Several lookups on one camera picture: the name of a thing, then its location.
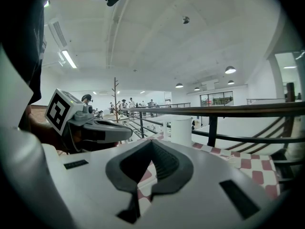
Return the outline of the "white plastic pitcher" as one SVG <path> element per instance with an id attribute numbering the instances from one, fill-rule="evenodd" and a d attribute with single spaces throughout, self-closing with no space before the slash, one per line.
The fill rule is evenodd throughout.
<path id="1" fill-rule="evenodd" d="M 190 147 L 192 145 L 192 118 L 167 115 L 163 119 L 163 140 Z"/>

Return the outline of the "brown wooden coat rack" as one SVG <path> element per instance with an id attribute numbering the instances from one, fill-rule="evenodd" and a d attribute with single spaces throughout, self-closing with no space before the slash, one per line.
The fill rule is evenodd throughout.
<path id="1" fill-rule="evenodd" d="M 113 97 L 114 97 L 114 114 L 116 117 L 116 123 L 119 122 L 119 118 L 118 118 L 118 109 L 117 109 L 117 91 L 116 88 L 119 85 L 118 80 L 116 80 L 116 77 L 114 77 L 114 86 L 112 88 L 113 90 Z"/>

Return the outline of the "person's black shirt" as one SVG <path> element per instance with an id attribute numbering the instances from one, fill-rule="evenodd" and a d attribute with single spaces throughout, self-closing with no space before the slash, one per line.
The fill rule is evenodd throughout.
<path id="1" fill-rule="evenodd" d="M 11 63 L 41 99 L 44 4 L 47 0 L 0 0 L 0 41 Z"/>

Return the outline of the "distant black railing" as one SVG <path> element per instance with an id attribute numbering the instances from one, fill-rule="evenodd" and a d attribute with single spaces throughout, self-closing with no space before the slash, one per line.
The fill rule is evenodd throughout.
<path id="1" fill-rule="evenodd" d="M 151 113 L 159 115 L 185 115 L 200 117 L 280 117 L 286 114 L 288 103 L 284 99 L 247 99 L 245 105 L 219 105 L 191 107 L 190 103 L 139 106 L 124 109 L 129 115 Z"/>

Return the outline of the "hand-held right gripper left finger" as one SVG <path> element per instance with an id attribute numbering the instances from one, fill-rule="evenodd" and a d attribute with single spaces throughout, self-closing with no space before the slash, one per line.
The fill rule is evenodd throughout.
<path id="1" fill-rule="evenodd" d="M 59 193 L 68 229 L 152 229 L 140 215 L 138 183 L 151 162 L 152 142 L 59 157 Z"/>

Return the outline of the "red and white checkered tablecloth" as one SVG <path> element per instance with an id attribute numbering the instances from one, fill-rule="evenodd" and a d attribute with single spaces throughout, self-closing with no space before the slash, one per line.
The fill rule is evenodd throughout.
<path id="1" fill-rule="evenodd" d="M 214 147 L 206 147 L 205 145 L 196 143 L 194 141 L 192 141 L 191 147 L 211 153 L 218 157 L 226 157 L 231 155 L 240 157 L 240 171 L 248 175 L 254 182 L 262 186 L 270 198 L 274 199 L 280 195 L 280 187 L 278 182 L 279 176 L 276 173 L 274 162 L 270 156 L 251 155 Z M 156 168 L 153 162 L 151 162 L 138 184 L 138 202 L 141 215 L 144 214 L 144 212 L 151 205 L 151 188 L 152 185 L 156 183 Z"/>

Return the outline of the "distant group of people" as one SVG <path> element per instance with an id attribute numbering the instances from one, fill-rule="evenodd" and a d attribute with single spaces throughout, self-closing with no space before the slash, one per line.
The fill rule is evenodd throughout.
<path id="1" fill-rule="evenodd" d="M 144 101 L 142 101 L 141 104 L 139 103 L 135 103 L 134 100 L 132 98 L 130 98 L 130 101 L 127 103 L 126 102 L 126 99 L 122 99 L 121 101 L 119 101 L 118 103 L 116 104 L 113 104 L 113 103 L 110 103 L 110 113 L 113 113 L 113 114 L 118 114 L 119 116 L 121 115 L 134 115 L 134 111 L 126 111 L 127 108 L 129 109 L 132 109 L 132 108 L 144 108 L 144 107 L 151 107 L 151 106 L 154 106 L 154 102 L 153 102 L 153 99 L 151 99 L 150 102 L 148 102 L 147 104 L 145 104 Z"/>

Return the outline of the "ceiling air vent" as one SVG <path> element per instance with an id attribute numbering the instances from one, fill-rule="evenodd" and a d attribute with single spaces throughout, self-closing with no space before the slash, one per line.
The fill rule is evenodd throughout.
<path id="1" fill-rule="evenodd" d="M 48 27 L 58 47 L 59 48 L 67 47 L 68 44 L 64 38 L 59 21 L 49 22 Z"/>

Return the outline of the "long ceiling light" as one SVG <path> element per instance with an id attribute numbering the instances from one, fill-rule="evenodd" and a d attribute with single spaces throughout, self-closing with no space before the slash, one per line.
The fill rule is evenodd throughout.
<path id="1" fill-rule="evenodd" d="M 74 61 L 72 60 L 71 56 L 69 55 L 69 52 L 67 50 L 62 50 L 61 53 L 63 54 L 63 56 L 65 57 L 65 59 L 67 60 L 67 62 L 69 63 L 69 65 L 73 68 L 76 69 L 77 66 L 74 63 Z"/>

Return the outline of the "black metal railing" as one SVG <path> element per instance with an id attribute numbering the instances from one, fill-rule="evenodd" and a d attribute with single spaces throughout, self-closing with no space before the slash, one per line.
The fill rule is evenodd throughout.
<path id="1" fill-rule="evenodd" d="M 217 132 L 217 127 L 218 118 L 220 117 L 217 116 L 208 117 L 209 130 L 207 132 L 192 130 L 192 134 L 207 137 L 207 145 L 212 148 L 217 148 L 217 140 L 236 142 L 236 145 L 225 148 L 225 150 L 235 151 L 239 153 L 247 153 L 251 155 L 256 155 L 257 152 L 265 149 L 271 144 L 283 144 L 284 147 L 288 147 L 288 145 L 292 143 L 305 143 L 305 136 L 291 136 L 294 117 L 296 117 L 297 115 L 305 115 L 305 103 L 288 103 L 287 111 L 288 112 L 286 114 L 283 114 L 280 117 L 274 117 L 276 118 L 275 121 L 273 121 L 265 129 L 261 130 L 252 137 L 219 134 Z M 142 114 L 129 114 L 127 116 L 138 119 L 141 122 L 141 129 L 144 129 L 142 124 L 142 122 L 144 121 Z M 283 149 L 273 153 L 272 155 L 270 155 L 270 157 L 274 162 L 276 173 L 279 176 L 278 182 L 280 184 L 289 184 L 301 174 L 305 176 L 305 157 L 295 161 L 289 161 L 287 159 L 284 159 Z"/>

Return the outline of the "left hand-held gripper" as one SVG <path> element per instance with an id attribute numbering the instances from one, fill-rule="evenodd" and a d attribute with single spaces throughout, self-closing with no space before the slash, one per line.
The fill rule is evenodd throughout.
<path id="1" fill-rule="evenodd" d="M 60 135 L 67 149 L 80 152 L 75 142 L 73 126 L 82 128 L 82 140 L 97 143 L 116 143 L 128 140 L 132 129 L 112 121 L 94 119 L 92 106 L 86 105 L 71 93 L 56 89 L 47 107 L 45 118 Z"/>

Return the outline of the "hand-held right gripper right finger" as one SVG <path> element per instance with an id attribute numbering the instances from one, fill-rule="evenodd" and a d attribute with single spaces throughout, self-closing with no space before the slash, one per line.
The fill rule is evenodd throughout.
<path id="1" fill-rule="evenodd" d="M 154 196 L 142 214 L 152 229 L 234 229 L 245 221 L 249 202 L 262 211 L 271 202 L 264 188 L 227 161 L 197 148 L 169 143 L 193 163 L 193 176 L 177 193 Z M 236 207 L 228 192 L 242 195 Z"/>

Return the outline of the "person's left forearm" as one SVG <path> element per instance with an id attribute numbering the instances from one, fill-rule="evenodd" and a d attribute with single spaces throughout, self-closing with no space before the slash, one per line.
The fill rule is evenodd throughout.
<path id="1" fill-rule="evenodd" d="M 31 113 L 31 105 L 28 105 L 21 117 L 19 126 L 22 131 L 27 131 L 34 134 L 41 143 L 49 144 L 56 148 L 56 150 L 65 153 L 74 153 L 74 148 L 69 148 L 63 141 L 62 137 L 49 124 L 38 122 Z"/>

